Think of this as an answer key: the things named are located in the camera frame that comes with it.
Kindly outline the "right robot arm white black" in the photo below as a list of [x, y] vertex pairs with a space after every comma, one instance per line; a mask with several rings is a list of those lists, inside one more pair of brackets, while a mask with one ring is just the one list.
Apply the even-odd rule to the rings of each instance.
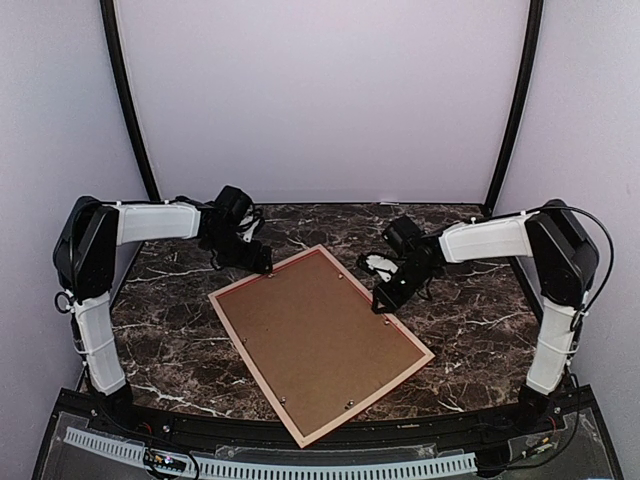
[[402, 216], [382, 234], [394, 254], [362, 254], [357, 265], [379, 276], [372, 290], [372, 309], [387, 314], [399, 310], [449, 264], [499, 257], [533, 259], [543, 319], [525, 384], [549, 395], [576, 353], [584, 318], [601, 293], [593, 286], [600, 255], [578, 220], [583, 213], [553, 199], [530, 210], [472, 218], [432, 233]]

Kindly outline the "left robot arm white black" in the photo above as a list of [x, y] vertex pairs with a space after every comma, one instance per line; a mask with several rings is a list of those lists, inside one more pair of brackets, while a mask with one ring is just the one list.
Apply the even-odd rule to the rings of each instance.
[[61, 311], [72, 317], [74, 342], [94, 389], [111, 396], [127, 385], [110, 314], [120, 246], [195, 239], [200, 249], [210, 253], [216, 270], [230, 267], [269, 274], [271, 249], [255, 237], [264, 223], [262, 209], [230, 185], [208, 202], [185, 196], [146, 202], [78, 198], [56, 242], [53, 264], [59, 294], [67, 301]]

